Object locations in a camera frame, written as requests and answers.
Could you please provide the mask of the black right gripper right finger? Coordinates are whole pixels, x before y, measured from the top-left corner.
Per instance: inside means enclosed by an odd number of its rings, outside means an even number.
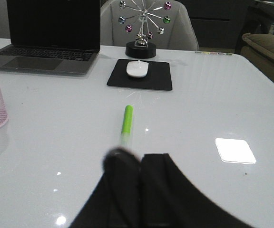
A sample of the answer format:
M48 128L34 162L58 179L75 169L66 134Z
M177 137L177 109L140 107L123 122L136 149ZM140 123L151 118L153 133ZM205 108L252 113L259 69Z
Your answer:
M184 176L169 154L141 161L142 219L147 228L247 228Z

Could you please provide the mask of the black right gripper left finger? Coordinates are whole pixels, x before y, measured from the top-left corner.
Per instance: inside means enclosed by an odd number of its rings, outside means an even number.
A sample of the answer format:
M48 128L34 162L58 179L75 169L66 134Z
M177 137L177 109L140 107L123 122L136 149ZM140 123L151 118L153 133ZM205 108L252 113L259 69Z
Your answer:
M71 228L138 228L140 162L124 148L110 150L104 173Z

